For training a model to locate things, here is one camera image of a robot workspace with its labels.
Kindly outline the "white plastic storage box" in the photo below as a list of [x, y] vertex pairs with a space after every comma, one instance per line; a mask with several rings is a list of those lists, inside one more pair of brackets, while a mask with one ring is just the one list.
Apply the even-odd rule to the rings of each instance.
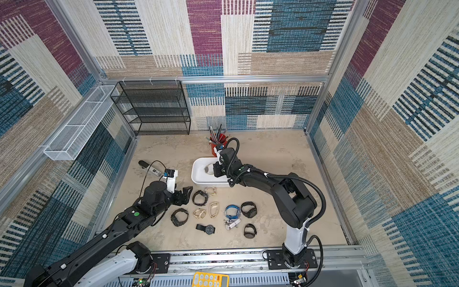
[[215, 162], [217, 162], [216, 157], [202, 157], [197, 159], [192, 165], [192, 181], [201, 187], [229, 188], [230, 185], [226, 176], [216, 178], [214, 175], [205, 173], [204, 167]]

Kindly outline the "black chunky watch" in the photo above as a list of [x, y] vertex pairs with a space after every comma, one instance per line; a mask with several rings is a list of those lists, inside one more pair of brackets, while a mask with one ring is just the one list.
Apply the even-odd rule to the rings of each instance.
[[171, 214], [170, 220], [175, 227], [181, 227], [188, 222], [189, 217], [190, 214], [186, 209], [179, 208]]

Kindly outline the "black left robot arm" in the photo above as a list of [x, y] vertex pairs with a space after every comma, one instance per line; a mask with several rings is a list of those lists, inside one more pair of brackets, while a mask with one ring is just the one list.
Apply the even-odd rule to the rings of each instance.
[[142, 197], [124, 211], [99, 235], [70, 255], [44, 268], [37, 265], [26, 275], [26, 287], [73, 287], [114, 249], [124, 245], [146, 228], [153, 227], [172, 205], [190, 201], [192, 187], [170, 192], [163, 181], [147, 186]]

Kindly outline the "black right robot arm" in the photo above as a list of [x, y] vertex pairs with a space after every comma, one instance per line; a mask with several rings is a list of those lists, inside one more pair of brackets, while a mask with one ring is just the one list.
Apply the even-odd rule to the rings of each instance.
[[268, 173], [237, 157], [240, 142], [231, 138], [215, 148], [217, 162], [213, 164], [214, 176], [225, 176], [229, 186], [237, 184], [269, 194], [282, 220], [288, 226], [282, 245], [283, 258], [289, 267], [297, 267], [306, 260], [307, 232], [326, 211], [326, 199], [320, 188], [295, 173], [277, 175]]

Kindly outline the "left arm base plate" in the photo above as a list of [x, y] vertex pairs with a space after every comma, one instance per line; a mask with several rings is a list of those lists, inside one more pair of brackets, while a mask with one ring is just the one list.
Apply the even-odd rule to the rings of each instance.
[[147, 256], [147, 275], [166, 274], [169, 271], [170, 253], [151, 254]]

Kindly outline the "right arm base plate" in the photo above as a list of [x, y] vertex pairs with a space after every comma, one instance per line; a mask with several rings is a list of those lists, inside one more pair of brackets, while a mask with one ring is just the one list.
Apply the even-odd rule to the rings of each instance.
[[268, 249], [262, 253], [270, 270], [318, 268], [317, 255], [313, 249], [304, 248], [299, 254], [292, 255], [287, 249]]

